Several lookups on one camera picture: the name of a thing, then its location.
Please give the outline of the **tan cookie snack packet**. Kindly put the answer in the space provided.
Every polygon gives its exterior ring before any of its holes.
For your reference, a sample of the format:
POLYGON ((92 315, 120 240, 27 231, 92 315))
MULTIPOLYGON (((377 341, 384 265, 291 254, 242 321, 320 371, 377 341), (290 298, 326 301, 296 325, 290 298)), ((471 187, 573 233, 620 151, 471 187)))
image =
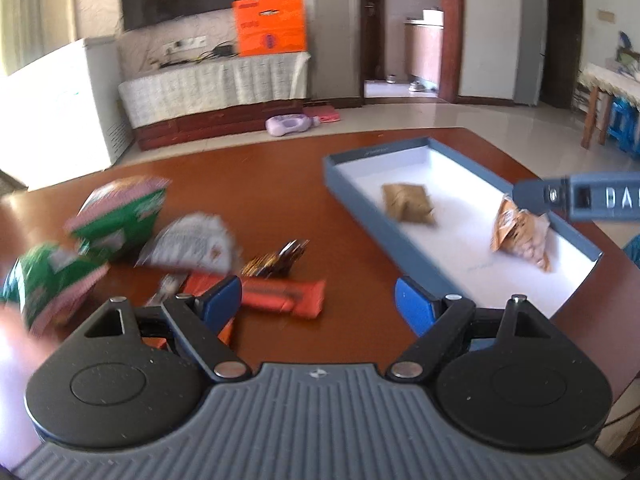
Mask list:
POLYGON ((547 254, 550 221, 546 214, 533 214, 503 196, 491 232, 490 250, 514 255, 544 272, 551 271, 547 254))

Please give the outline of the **orange square snack packet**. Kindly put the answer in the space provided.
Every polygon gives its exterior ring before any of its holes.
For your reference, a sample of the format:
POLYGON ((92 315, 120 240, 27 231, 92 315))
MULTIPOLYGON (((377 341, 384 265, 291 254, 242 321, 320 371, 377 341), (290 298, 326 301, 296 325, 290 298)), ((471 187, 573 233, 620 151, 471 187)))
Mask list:
POLYGON ((191 310, 224 344, 231 344, 233 321, 242 302, 237 276, 191 273, 176 295, 192 296, 191 310))

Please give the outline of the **brown paper snack packet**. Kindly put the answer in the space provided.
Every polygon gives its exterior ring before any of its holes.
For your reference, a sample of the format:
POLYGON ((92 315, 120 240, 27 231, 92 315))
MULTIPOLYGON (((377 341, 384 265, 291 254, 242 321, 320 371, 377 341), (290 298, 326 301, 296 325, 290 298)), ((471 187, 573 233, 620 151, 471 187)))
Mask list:
POLYGON ((387 183, 382 185, 385 213, 397 222, 436 223, 434 205, 424 185, 387 183))

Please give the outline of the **green chip bag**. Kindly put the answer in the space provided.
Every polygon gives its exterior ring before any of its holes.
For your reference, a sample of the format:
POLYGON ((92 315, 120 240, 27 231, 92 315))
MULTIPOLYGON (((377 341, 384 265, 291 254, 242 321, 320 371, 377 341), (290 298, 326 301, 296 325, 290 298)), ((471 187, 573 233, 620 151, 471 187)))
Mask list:
POLYGON ((171 180, 135 176, 96 188, 65 232, 76 240, 83 255, 113 261, 144 245, 152 236, 171 180))
POLYGON ((44 243, 16 259, 1 299, 16 304, 26 328, 42 336, 68 322, 109 268, 106 262, 44 243))

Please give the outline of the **small clear candy packet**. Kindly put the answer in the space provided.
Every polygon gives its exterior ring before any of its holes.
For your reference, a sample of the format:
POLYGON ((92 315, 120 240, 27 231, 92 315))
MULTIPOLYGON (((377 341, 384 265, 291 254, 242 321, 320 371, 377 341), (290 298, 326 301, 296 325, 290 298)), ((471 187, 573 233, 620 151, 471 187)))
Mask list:
POLYGON ((145 307, 159 306, 167 298, 175 296, 183 288, 186 274, 166 274, 160 280, 156 292, 146 302, 145 307))

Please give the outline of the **grey white snack packet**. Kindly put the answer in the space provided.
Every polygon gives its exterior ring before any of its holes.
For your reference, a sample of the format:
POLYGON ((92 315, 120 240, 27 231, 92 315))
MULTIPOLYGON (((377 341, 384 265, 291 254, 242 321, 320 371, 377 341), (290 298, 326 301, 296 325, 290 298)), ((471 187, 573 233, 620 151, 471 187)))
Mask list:
POLYGON ((196 212, 171 222, 149 240, 136 265, 228 274, 239 263, 239 247, 221 216, 196 212))

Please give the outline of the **gold wrapped candy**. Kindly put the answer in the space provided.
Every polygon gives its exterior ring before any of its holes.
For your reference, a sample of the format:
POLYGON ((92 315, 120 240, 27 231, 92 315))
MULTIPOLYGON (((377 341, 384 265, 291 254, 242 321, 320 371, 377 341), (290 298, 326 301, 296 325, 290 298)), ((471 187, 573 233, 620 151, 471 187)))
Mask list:
POLYGON ((277 252, 270 252, 250 260, 242 267, 241 274, 250 278, 282 278, 287 276, 294 263, 306 252, 309 240, 290 240, 277 252))

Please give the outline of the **blue shallow cardboard box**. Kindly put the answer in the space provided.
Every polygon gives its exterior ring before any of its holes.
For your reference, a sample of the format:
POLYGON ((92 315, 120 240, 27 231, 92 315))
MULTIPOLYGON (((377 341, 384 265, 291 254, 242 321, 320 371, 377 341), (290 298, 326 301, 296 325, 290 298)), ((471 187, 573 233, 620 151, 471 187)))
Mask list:
POLYGON ((503 178, 432 138, 357 148, 326 156, 324 182, 403 274, 428 292, 468 297, 480 307, 501 308, 526 295, 551 318, 597 266, 602 252, 556 214, 550 214, 547 252, 551 269, 538 269, 490 248, 500 202, 512 191, 503 178), (435 222, 388 218, 383 188, 424 186, 435 222))

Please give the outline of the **orange long snack bar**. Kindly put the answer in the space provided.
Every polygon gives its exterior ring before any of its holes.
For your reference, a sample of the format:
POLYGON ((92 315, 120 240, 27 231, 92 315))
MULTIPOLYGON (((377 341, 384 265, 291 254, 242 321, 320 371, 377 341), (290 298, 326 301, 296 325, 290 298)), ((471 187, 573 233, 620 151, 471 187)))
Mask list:
POLYGON ((325 281, 296 282, 272 278, 241 278, 242 305, 256 310, 318 318, 322 312, 325 281))

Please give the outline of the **wooden side table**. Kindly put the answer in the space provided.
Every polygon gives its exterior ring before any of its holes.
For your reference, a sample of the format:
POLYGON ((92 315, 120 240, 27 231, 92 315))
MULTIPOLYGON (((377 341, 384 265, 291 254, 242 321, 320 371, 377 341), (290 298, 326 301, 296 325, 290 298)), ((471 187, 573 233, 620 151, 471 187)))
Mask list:
POLYGON ((598 133, 598 142, 605 144, 615 98, 622 98, 639 108, 639 73, 628 76, 588 63, 580 72, 578 82, 589 90, 587 115, 580 141, 580 146, 588 150, 595 132, 598 133))

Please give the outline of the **pink item on floor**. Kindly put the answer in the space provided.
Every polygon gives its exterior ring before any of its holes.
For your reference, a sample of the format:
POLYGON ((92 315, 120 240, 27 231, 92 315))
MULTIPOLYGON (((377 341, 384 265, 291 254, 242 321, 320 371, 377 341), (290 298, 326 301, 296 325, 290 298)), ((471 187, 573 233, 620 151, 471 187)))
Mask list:
POLYGON ((330 104, 304 106, 303 112, 317 124, 333 124, 341 120, 340 112, 330 104))

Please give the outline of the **tv cabinet with lace cloth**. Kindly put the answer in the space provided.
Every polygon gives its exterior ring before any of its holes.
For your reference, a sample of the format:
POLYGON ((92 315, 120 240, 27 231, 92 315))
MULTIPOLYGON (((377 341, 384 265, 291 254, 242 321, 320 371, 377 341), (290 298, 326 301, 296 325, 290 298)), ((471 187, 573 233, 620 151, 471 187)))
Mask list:
POLYGON ((119 85, 142 151, 265 128, 307 101, 307 52, 163 68, 119 85))

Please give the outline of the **black set-top box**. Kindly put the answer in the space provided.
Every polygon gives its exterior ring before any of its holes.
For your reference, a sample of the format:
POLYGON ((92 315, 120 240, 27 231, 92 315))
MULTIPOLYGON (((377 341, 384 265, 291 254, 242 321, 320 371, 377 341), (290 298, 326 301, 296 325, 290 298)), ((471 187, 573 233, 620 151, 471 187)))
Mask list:
POLYGON ((236 52, 233 44, 218 44, 210 51, 210 54, 214 58, 232 58, 232 56, 236 55, 236 52))

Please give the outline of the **orange cardboard box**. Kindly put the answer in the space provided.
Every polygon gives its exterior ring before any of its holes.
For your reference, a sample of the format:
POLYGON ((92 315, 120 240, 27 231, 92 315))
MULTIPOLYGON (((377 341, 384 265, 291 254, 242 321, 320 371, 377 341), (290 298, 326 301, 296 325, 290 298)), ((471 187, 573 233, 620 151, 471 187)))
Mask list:
POLYGON ((307 50, 304 0, 236 0, 232 9, 239 55, 307 50))

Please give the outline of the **wall power strip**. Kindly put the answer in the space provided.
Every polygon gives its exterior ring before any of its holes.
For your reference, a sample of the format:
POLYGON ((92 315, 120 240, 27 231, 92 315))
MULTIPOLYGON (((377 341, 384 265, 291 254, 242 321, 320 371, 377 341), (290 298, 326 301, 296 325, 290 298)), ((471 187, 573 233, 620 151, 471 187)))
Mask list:
POLYGON ((204 49, 207 46, 206 36, 197 36, 191 38, 184 38, 165 44, 163 46, 164 55, 173 55, 176 53, 204 49))

